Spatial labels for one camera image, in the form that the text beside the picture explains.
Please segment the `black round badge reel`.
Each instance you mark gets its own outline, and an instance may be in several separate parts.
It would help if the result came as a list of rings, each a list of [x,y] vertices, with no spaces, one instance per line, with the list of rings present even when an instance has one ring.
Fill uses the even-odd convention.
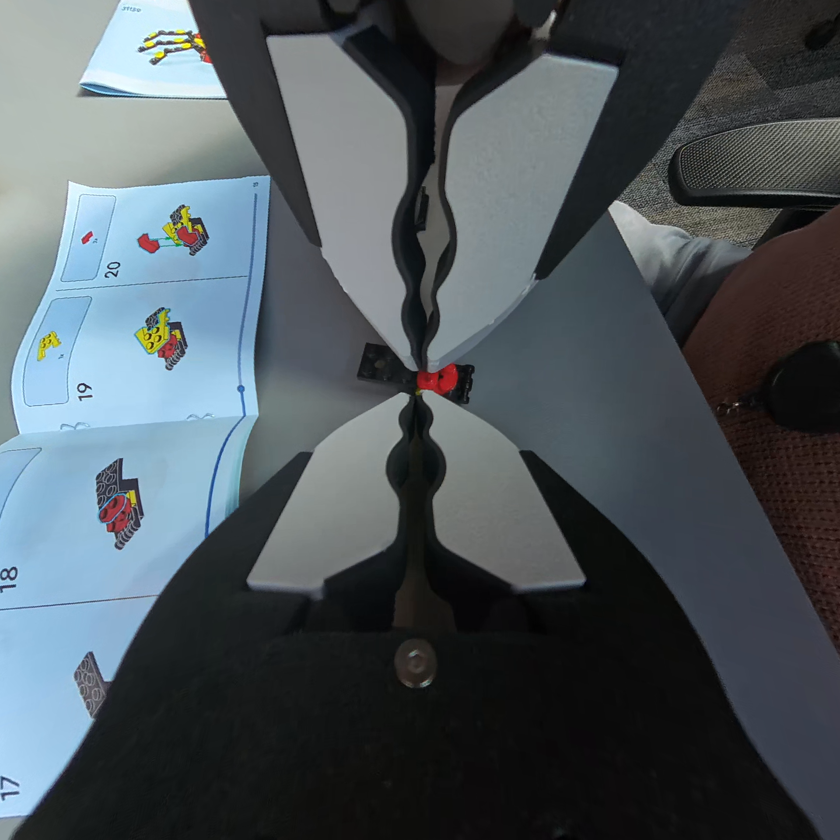
[[[839,342],[802,345],[777,360],[759,386],[714,409],[718,417],[756,412],[805,434],[839,433]]]

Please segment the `open blue instruction booklet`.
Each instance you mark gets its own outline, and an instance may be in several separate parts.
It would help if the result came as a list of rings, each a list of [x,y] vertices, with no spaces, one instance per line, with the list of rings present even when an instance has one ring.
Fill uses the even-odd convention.
[[[70,183],[2,444],[2,820],[30,814],[238,505],[270,179]]]

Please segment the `grey cloth garment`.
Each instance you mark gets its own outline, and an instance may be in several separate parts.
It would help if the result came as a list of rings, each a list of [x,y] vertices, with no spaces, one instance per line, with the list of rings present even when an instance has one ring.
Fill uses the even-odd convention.
[[[621,202],[610,205],[609,214],[675,341],[683,346],[722,282],[751,249],[653,224]]]

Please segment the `grey desk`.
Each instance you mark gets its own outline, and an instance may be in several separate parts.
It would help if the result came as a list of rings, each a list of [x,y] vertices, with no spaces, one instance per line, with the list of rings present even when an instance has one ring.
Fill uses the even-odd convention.
[[[531,37],[554,2],[368,3],[324,34],[381,28],[434,87],[414,215],[417,372],[437,372],[449,115],[526,53],[570,55],[556,24]],[[3,111],[28,190],[62,154],[91,187],[197,182],[200,106],[80,107]],[[439,542],[426,392],[357,379],[367,343],[390,347],[269,180],[238,505],[14,838],[838,838],[837,653],[607,209],[449,363],[475,367],[457,405],[517,446],[585,574],[517,593]],[[399,393],[393,544],[320,597],[250,589],[315,447]]]

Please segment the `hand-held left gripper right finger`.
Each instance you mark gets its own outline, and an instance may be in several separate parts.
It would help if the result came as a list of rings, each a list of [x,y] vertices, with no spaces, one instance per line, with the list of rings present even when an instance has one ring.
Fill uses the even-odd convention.
[[[434,494],[443,547],[514,592],[570,589],[585,573],[526,467],[520,450],[485,420],[432,392],[430,436],[444,457]]]

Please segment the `small closed blue booklet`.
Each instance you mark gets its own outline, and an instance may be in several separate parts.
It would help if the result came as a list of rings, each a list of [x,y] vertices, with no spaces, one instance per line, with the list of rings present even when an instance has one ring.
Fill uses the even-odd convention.
[[[121,1],[79,84],[105,96],[226,99],[187,1]]]

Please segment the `black and red toy brick model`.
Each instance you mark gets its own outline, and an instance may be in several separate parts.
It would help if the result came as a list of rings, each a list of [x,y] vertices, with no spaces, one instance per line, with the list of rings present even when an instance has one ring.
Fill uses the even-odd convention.
[[[475,367],[448,364],[440,371],[412,371],[387,346],[364,346],[356,377],[362,382],[390,384],[404,391],[431,392],[452,403],[466,405],[473,387]]]

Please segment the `black mesh office chair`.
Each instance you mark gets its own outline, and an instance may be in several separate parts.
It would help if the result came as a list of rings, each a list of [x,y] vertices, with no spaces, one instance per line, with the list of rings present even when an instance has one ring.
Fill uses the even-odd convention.
[[[684,143],[668,163],[677,204],[777,209],[756,242],[803,228],[839,204],[839,118],[764,122]]]

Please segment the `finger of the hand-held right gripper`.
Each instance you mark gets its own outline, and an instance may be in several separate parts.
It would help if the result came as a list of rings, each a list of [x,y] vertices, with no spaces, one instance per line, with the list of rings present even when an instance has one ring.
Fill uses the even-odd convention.
[[[417,371],[425,257],[414,214],[434,156],[434,87],[381,28],[266,42],[322,256]]]
[[[444,131],[429,370],[457,361],[537,282],[537,267],[618,78],[609,63],[528,52],[462,91]]]

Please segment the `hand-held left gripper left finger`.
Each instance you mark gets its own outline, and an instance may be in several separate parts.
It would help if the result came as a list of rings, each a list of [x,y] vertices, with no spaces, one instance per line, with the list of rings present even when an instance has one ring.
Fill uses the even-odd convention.
[[[386,470],[410,405],[408,394],[394,395],[315,447],[248,575],[250,589],[320,597],[329,578],[393,544],[401,505]]]

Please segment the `reddish-brown knit sweater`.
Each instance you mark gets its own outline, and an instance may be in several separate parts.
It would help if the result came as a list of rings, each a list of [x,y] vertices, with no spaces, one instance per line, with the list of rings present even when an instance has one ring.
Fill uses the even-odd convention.
[[[713,409],[755,390],[779,359],[839,338],[839,210],[756,248],[722,282],[683,345]],[[756,412],[717,417],[794,571],[839,645],[838,434]]]

